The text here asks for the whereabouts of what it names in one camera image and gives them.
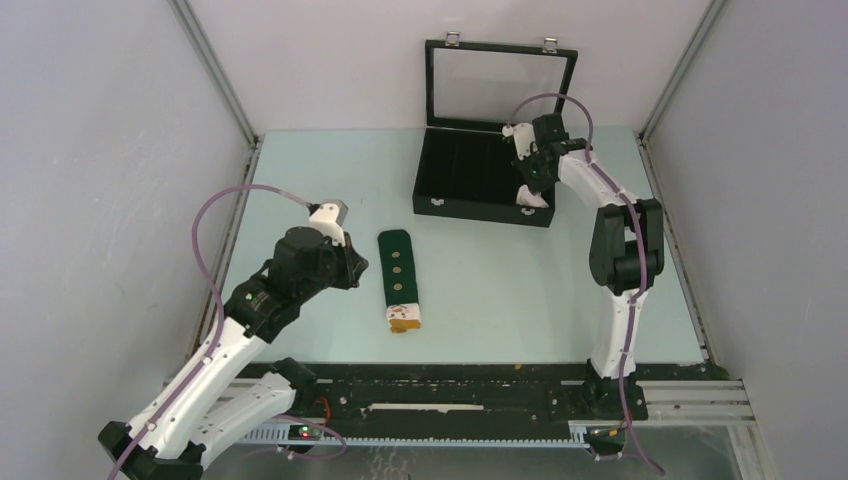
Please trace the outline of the black display case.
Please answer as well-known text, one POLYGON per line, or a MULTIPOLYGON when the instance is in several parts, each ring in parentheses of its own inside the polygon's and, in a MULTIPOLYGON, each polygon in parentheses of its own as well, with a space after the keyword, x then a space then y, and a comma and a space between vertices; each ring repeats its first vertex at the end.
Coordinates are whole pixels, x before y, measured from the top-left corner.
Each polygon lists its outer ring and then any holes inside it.
POLYGON ((546 39, 539 45, 460 39, 450 32, 424 44, 426 129, 412 192, 420 215, 548 227, 555 192, 543 207, 520 206, 524 180, 507 123, 561 114, 579 54, 546 39))

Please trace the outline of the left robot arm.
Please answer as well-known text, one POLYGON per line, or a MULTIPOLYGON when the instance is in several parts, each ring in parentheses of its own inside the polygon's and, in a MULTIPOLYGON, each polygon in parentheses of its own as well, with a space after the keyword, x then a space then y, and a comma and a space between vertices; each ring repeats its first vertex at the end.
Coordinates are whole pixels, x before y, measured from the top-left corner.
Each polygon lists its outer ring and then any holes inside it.
POLYGON ((339 227, 289 229, 272 258, 238 285, 201 350, 142 412, 112 421, 98 440, 130 479, 199 479, 214 459, 265 420, 304 416, 316 403, 317 377, 292 358, 274 363, 259 383, 222 406, 231 381, 328 288, 359 284, 368 266, 339 227))

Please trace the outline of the white sock with black stripes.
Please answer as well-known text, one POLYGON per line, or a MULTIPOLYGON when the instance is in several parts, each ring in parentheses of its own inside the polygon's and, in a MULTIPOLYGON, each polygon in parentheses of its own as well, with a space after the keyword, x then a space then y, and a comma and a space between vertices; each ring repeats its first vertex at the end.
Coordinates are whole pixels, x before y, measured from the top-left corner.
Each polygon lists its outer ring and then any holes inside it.
POLYGON ((532 192, 527 185, 521 185, 519 187, 516 195, 516 204, 532 209, 547 209, 550 207, 541 193, 532 192))

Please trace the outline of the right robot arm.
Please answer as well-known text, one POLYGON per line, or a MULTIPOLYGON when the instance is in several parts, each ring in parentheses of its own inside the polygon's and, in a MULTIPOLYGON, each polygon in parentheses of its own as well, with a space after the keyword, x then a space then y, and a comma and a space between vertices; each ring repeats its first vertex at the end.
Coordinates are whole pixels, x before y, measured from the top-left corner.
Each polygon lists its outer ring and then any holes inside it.
POLYGON ((595 212, 589 270, 607 292, 607 319, 589 359, 593 372, 581 402, 591 416, 606 418, 620 407, 633 378, 639 317, 665 267, 663 207, 628 192, 600 164, 590 139, 571 137, 556 114, 506 125, 502 133, 515 149, 512 164, 521 176, 516 202, 522 209, 548 207, 544 192, 564 184, 595 212))

